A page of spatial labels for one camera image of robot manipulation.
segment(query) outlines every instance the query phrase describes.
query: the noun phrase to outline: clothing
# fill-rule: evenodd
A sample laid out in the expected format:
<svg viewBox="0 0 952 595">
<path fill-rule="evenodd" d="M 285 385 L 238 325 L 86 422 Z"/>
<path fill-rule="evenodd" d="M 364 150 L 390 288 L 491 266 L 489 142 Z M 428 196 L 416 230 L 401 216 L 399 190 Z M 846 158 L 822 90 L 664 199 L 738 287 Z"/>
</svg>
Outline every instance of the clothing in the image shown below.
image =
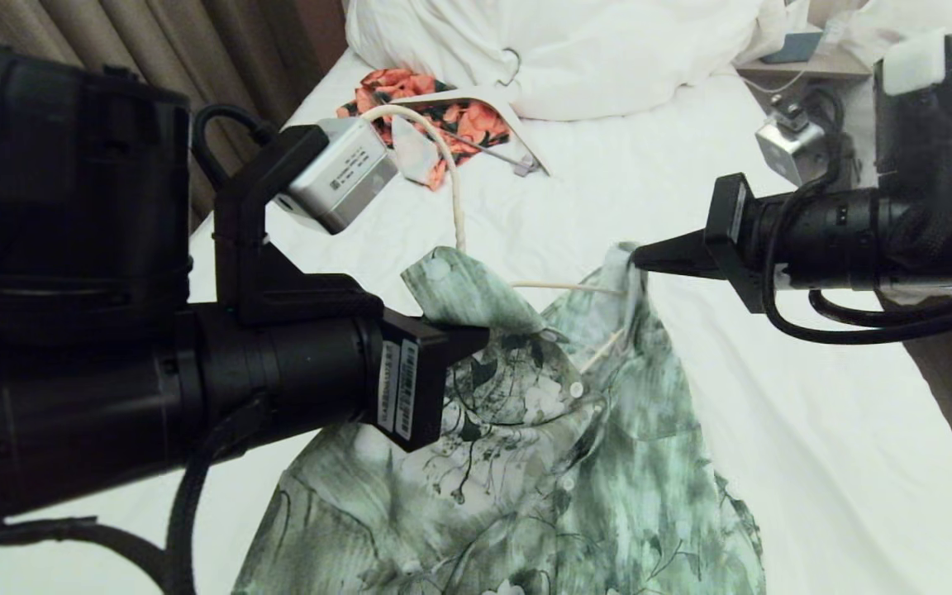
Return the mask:
<svg viewBox="0 0 952 595">
<path fill-rule="evenodd" d="M 393 99 L 412 98 L 416 95 L 427 95 L 454 89 L 449 84 L 439 82 L 427 74 L 413 73 L 404 68 L 375 70 L 362 79 L 362 86 L 355 90 L 355 100 L 336 109 L 337 117 L 356 117 L 369 112 L 378 105 L 389 104 Z M 449 105 L 435 105 L 418 107 L 415 112 L 427 117 L 435 128 L 461 136 L 471 143 L 482 147 L 493 147 L 509 140 L 509 127 L 506 122 L 484 102 L 467 101 L 453 102 Z M 374 127 L 381 135 L 381 140 L 388 148 L 393 147 L 392 127 L 388 121 L 390 117 L 383 117 L 374 122 Z M 461 165 L 468 161 L 479 150 L 465 145 L 457 139 L 442 135 L 450 153 L 454 155 L 454 162 Z M 446 173 L 446 162 L 442 158 L 428 174 L 428 188 L 438 189 L 443 183 Z"/>
<path fill-rule="evenodd" d="M 443 436 L 405 453 L 372 426 L 322 431 L 236 591 L 764 593 L 759 530 L 711 467 L 634 248 L 583 282 L 618 293 L 541 315 L 453 249 L 409 268 L 427 319 L 492 329 L 447 374 Z"/>
</svg>

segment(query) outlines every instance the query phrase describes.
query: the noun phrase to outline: curtain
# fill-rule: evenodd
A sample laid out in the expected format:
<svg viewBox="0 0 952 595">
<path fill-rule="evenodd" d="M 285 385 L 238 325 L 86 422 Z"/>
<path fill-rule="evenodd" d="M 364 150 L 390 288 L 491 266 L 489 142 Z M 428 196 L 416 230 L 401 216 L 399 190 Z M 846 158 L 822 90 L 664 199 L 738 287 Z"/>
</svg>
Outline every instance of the curtain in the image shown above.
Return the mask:
<svg viewBox="0 0 952 595">
<path fill-rule="evenodd" d="M 277 125 L 346 48 L 337 0 L 0 0 L 0 44 L 91 71 L 125 65 L 194 112 L 226 102 Z M 208 143 L 230 173 L 257 151 L 223 121 Z M 195 229 L 215 193 L 190 170 Z"/>
</svg>

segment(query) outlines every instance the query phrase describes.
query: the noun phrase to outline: white bed sheet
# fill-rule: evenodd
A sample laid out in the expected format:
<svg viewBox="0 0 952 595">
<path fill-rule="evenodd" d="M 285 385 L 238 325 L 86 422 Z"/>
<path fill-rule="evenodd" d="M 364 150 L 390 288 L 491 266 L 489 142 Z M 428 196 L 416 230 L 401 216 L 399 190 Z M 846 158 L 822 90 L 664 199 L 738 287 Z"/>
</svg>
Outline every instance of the white bed sheet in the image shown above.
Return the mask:
<svg viewBox="0 0 952 595">
<path fill-rule="evenodd" d="M 292 118 L 331 117 L 369 71 L 340 58 Z M 714 180 L 745 172 L 752 189 L 789 187 L 760 158 L 762 112 L 732 73 L 680 89 L 631 117 L 529 121 L 560 171 L 518 178 L 479 155 L 461 167 L 469 253 L 509 281 L 575 282 L 619 240 L 662 240 L 703 225 Z M 516 150 L 507 146 L 506 150 Z M 336 237 L 268 208 L 275 244 L 309 272 L 352 274 L 386 303 L 418 313 L 400 272 L 453 242 L 448 188 L 396 180 Z M 192 242 L 195 301 L 214 298 L 211 225 Z M 536 308 L 555 291 L 522 290 Z M 651 297 L 688 373 L 715 468 L 759 523 L 770 594 L 952 593 L 952 436 L 899 345 L 827 347 L 779 334 L 722 282 L 654 275 Z M 870 295 L 846 295 L 869 306 Z M 801 295 L 783 295 L 798 321 Z M 196 534 L 198 592 L 230 590 L 298 436 L 220 464 Z M 180 474 L 86 497 L 43 515 L 99 515 L 163 543 Z M 154 584 L 89 545 L 0 550 L 0 593 L 143 593 Z"/>
</svg>

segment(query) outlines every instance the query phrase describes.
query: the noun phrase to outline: barcode label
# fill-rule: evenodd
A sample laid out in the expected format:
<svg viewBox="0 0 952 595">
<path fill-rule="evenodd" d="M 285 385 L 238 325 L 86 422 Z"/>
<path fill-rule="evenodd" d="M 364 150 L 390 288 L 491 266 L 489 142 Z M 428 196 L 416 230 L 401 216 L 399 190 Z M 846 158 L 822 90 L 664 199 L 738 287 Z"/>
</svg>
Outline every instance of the barcode label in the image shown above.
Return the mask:
<svg viewBox="0 0 952 595">
<path fill-rule="evenodd" d="M 413 421 L 413 393 L 417 390 L 417 344 L 403 340 L 402 361 L 399 365 L 399 411 L 396 413 L 396 433 L 405 440 L 411 437 Z"/>
<path fill-rule="evenodd" d="M 399 345 L 385 341 L 381 348 L 381 378 L 377 387 L 377 423 L 388 432 L 396 422 L 396 394 L 399 392 Z"/>
</svg>

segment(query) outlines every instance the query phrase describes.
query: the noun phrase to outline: white pillow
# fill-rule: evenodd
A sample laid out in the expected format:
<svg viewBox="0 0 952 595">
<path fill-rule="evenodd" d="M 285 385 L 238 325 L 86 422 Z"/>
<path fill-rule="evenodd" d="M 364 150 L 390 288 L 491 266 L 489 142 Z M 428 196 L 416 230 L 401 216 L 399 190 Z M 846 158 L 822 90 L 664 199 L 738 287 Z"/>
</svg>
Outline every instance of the white pillow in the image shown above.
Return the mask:
<svg viewBox="0 0 952 595">
<path fill-rule="evenodd" d="M 350 0 L 348 45 L 375 68 L 498 83 L 545 120 L 619 116 L 729 64 L 764 0 Z"/>
</svg>

